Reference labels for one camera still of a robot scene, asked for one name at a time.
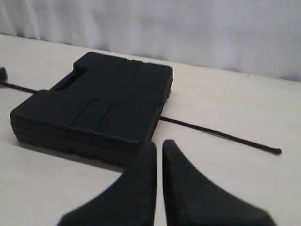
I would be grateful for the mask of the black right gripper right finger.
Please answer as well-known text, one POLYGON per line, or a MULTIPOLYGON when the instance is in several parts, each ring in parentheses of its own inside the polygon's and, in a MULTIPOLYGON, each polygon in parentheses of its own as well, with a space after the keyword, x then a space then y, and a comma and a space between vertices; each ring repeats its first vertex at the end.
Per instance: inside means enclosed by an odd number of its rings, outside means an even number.
POLYGON ((268 212, 226 192, 185 157, 176 142, 162 146, 162 179, 169 226, 272 226, 268 212))

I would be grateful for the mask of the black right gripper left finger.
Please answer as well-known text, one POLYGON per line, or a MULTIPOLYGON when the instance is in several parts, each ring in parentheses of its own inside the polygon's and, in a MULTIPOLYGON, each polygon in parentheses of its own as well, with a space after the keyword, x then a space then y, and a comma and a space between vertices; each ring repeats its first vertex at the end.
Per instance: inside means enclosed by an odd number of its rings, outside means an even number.
POLYGON ((144 144, 128 169, 104 192, 64 214, 60 226, 152 226, 157 197, 157 150, 144 144))

